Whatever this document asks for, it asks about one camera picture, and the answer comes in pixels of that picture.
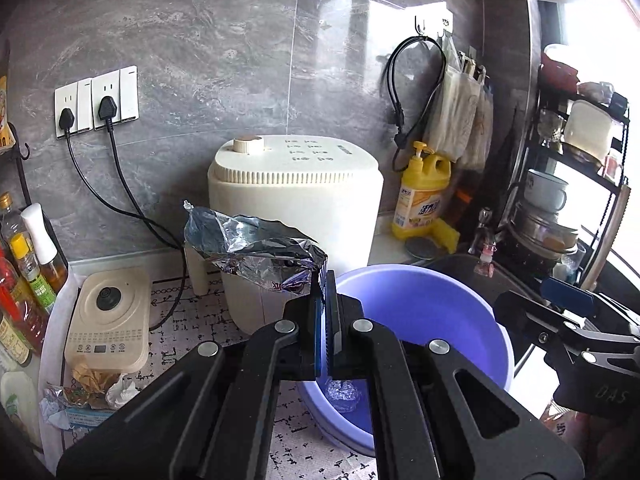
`yellow detergent bottle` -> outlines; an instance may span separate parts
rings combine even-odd
[[[391,230],[396,238],[425,236],[437,218],[442,191],[449,185],[451,162],[434,154],[424,142],[414,142],[415,155],[402,174],[402,184]],[[420,154],[430,155],[422,159]]]

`white plastic bag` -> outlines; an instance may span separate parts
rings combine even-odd
[[[442,49],[447,67],[423,139],[431,149],[455,162],[468,143],[482,85],[462,72],[456,47],[447,34]]]
[[[474,125],[471,128],[465,153],[460,157],[458,166],[465,170],[482,171],[489,156],[491,137],[494,133],[494,95],[491,90],[482,87],[478,99],[478,108]]]

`metal bowl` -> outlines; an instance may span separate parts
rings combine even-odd
[[[556,215],[533,207],[525,200],[516,204],[511,227],[521,238],[549,253],[573,253],[578,241],[578,229],[560,225]]]

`gold bottle cap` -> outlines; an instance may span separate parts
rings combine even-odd
[[[11,250],[17,260],[23,259],[29,253],[29,245],[22,233],[18,233],[11,238]]]
[[[12,203],[14,200],[11,198],[11,193],[7,191],[0,195],[0,209],[7,209]]]

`black sink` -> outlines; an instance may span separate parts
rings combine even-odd
[[[498,296],[507,290],[517,292],[534,301],[542,302],[542,300],[531,292],[520,280],[495,262],[494,275],[492,277],[489,278],[476,274],[474,267],[478,261],[479,259],[471,254],[449,254],[448,256],[443,256],[427,264],[426,267],[446,274],[458,280],[460,283],[464,283],[478,293],[492,307]],[[515,371],[517,373],[529,356],[532,345],[525,341],[519,334],[514,334],[509,331],[509,337],[511,339],[511,345],[513,346]]]

